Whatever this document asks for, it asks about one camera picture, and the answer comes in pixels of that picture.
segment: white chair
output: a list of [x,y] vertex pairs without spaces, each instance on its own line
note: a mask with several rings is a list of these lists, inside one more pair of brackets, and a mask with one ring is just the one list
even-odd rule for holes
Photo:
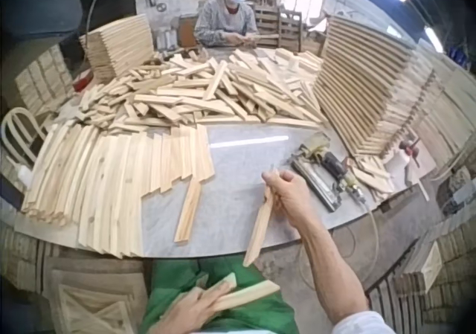
[[[22,123],[20,117],[27,119],[32,127],[26,127],[26,123]],[[27,158],[21,155],[17,150],[18,148],[14,147],[7,139],[7,129],[10,131],[15,143],[18,144],[19,148]],[[37,136],[39,136],[43,141],[46,138],[46,134],[41,130],[35,117],[27,109],[23,109],[22,107],[16,107],[9,111],[1,122],[1,139],[3,144],[15,158],[15,161],[24,164],[29,168],[31,168],[31,163],[34,164],[36,161],[36,156],[33,154],[30,147]]]

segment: green apron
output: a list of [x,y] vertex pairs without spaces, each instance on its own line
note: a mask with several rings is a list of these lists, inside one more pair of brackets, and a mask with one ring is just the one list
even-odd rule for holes
[[[236,290],[265,280],[255,266],[245,268],[242,264],[242,254],[199,260],[156,260],[152,269],[149,303],[139,333],[146,334],[177,296],[189,292],[204,280],[205,288],[209,288],[234,272],[237,276]],[[225,310],[201,329],[202,332],[239,330],[269,330],[276,334],[299,333],[294,310],[284,302],[280,293]]]

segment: workbench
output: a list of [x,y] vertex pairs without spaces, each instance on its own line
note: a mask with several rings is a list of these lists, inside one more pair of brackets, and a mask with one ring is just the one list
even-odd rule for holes
[[[227,57],[233,49],[212,49],[209,54],[218,60]],[[323,131],[331,140],[330,151],[339,161],[349,154],[335,130],[328,126]],[[188,182],[179,182],[165,194],[150,194],[142,202],[142,236],[144,257],[206,257],[243,252],[248,247],[258,208],[263,203],[264,182],[261,172],[272,167],[290,169],[292,153],[315,130],[269,124],[208,126],[211,155],[216,175],[203,185],[190,241],[186,245],[173,241]],[[419,144],[419,178],[436,166],[424,144]],[[322,168],[316,172],[327,184],[334,180]],[[393,183],[396,193],[406,188],[404,174]],[[370,191],[362,186],[369,209],[377,204]],[[328,229],[355,221],[367,213],[362,205],[342,194],[342,206],[329,213],[311,193],[315,215],[320,216]],[[16,219],[16,230],[32,237],[59,245],[77,247],[77,226],[63,228],[35,223],[25,216]],[[282,245],[299,239],[299,234],[286,219],[273,216],[266,232],[264,247]]]

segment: ceiling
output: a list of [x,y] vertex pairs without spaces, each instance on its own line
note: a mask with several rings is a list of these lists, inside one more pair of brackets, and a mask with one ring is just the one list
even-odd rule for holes
[[407,0],[396,7],[371,0],[415,39],[425,25],[435,30],[445,50],[461,46],[476,64],[476,0]]

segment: wooden board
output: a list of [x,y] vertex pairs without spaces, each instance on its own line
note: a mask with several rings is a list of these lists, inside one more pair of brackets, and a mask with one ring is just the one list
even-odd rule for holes
[[201,191],[202,186],[199,181],[195,177],[192,177],[181,209],[180,220],[178,221],[174,242],[182,243],[190,239],[195,212],[199,206]]

